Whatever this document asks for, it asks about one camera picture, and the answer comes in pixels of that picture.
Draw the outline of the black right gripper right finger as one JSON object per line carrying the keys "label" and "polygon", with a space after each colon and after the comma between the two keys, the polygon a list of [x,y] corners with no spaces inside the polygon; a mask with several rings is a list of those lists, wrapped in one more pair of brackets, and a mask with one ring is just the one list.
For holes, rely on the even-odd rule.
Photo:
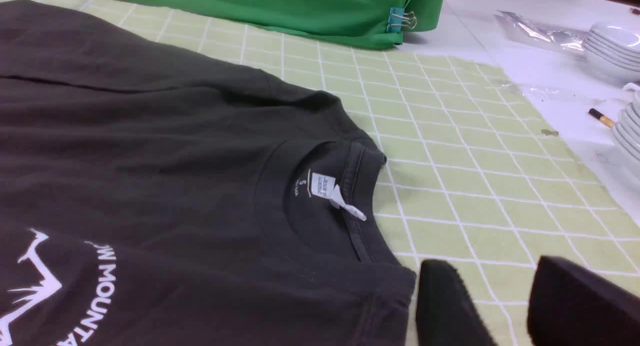
{"label": "black right gripper right finger", "polygon": [[640,299],[573,261],[543,255],[526,329],[535,345],[638,345]]}

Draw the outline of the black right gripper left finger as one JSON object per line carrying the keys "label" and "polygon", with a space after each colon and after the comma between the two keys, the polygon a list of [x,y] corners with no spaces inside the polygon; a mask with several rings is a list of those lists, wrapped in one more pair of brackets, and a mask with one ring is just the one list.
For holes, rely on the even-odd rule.
{"label": "black right gripper left finger", "polygon": [[415,309],[419,345],[495,345],[457,269],[421,262]]}

